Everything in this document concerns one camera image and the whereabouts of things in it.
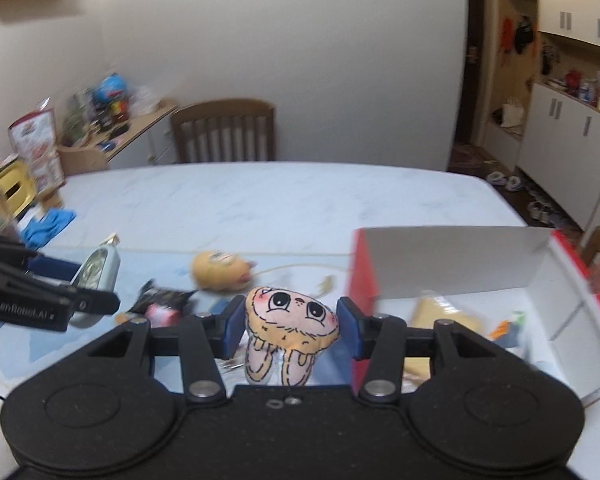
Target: bunny plush keychain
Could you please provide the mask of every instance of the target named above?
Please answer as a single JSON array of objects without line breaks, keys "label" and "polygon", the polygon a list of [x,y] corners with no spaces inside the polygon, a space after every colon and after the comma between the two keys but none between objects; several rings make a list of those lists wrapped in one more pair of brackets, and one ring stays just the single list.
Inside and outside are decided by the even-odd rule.
[{"label": "bunny plush keychain", "polygon": [[276,352],[283,353],[282,385],[303,386],[318,355],[338,338],[338,318],[323,304],[290,290],[254,288],[246,300],[245,371],[252,384],[266,384]]}]

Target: slipper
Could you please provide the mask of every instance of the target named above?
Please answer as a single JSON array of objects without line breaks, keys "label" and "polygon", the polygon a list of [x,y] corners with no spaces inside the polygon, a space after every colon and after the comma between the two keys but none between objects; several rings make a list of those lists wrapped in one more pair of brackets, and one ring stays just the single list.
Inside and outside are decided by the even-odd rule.
[{"label": "slipper", "polygon": [[518,176],[510,176],[505,184],[505,189],[510,192],[520,191],[523,187],[525,186]]},{"label": "slipper", "polygon": [[494,171],[488,174],[487,182],[492,186],[504,186],[507,183],[507,177],[501,171]]}]

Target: wooden shelf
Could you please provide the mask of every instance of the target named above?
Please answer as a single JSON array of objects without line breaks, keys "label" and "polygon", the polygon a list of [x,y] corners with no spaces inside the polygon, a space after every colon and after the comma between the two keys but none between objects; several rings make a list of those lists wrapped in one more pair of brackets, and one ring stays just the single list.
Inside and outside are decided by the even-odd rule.
[{"label": "wooden shelf", "polygon": [[103,152],[97,147],[98,143],[107,140],[107,134],[94,137],[86,146],[81,148],[58,146],[58,153],[64,174],[71,176],[108,170],[109,161],[114,156],[177,108],[178,105],[173,99],[163,99],[160,101],[158,109],[155,112],[132,118],[129,121],[129,131],[116,139],[118,145],[110,152]]}]

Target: floor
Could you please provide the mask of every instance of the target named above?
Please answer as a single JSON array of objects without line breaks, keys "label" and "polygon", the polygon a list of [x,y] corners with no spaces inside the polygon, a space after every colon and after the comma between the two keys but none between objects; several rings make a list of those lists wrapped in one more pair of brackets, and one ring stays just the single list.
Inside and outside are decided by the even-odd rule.
[{"label": "floor", "polygon": [[[494,160],[487,152],[470,144],[454,145],[447,171],[451,173],[468,174],[484,179],[486,179],[487,175],[493,171],[501,171],[507,176],[511,175],[509,170],[501,166],[498,161]],[[509,192],[503,186],[494,186],[494,189],[502,195],[504,200],[515,209],[528,225],[536,227],[557,227],[574,246],[577,246],[582,238],[582,230],[559,208],[559,206],[555,205],[552,200],[533,183],[533,181],[522,174],[519,176],[523,178],[525,189],[516,192]],[[552,219],[557,220],[555,224],[547,225],[532,218],[528,206],[536,201],[545,204],[546,208],[553,213]]]}]

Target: chair backrest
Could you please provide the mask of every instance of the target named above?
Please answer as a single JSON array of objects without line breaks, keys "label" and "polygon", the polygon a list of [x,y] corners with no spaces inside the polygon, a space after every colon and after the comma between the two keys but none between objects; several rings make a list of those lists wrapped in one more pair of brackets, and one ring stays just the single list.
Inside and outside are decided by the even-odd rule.
[{"label": "chair backrest", "polygon": [[600,254],[600,225],[596,227],[593,234],[589,237],[587,245],[580,252],[580,258],[583,263],[590,267],[596,259],[596,256]]},{"label": "chair backrest", "polygon": [[257,99],[209,101],[177,110],[171,125],[178,162],[276,160],[275,110]]}]

